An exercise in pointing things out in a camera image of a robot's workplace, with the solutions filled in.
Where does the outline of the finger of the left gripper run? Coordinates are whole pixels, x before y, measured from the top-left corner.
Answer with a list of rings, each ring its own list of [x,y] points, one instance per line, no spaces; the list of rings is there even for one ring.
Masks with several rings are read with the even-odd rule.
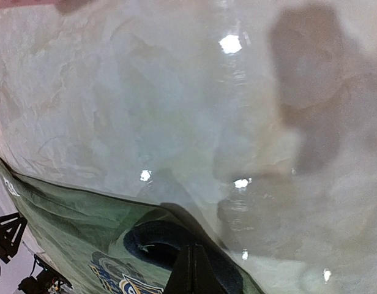
[[[10,262],[17,253],[27,220],[20,213],[0,216],[0,260]]]

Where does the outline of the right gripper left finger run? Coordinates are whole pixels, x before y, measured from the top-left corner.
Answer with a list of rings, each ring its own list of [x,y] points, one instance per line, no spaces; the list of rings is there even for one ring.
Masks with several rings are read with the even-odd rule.
[[[190,294],[192,286],[193,246],[185,246],[177,256],[164,294]]]

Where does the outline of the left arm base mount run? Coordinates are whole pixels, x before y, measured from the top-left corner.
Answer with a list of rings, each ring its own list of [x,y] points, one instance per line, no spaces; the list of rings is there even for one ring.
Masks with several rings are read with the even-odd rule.
[[[33,273],[36,266],[41,267],[41,272],[34,277]],[[56,293],[61,292],[62,286],[73,289],[72,284],[61,273],[55,270],[46,261],[34,254],[34,263],[30,276],[24,278],[18,285],[18,290],[26,294],[44,294],[50,293],[53,289]]]

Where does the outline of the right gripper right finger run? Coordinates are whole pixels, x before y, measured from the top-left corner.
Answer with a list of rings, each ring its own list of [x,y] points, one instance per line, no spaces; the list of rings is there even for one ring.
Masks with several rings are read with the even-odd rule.
[[[223,287],[216,279],[203,246],[193,247],[192,291],[199,294],[222,294]]]

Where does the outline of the green tank top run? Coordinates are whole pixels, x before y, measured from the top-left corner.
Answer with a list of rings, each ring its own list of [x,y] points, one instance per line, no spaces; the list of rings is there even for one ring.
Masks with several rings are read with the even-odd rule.
[[[195,245],[225,293],[261,293],[198,223],[170,209],[21,175],[1,158],[0,180],[77,293],[163,293],[178,254]]]

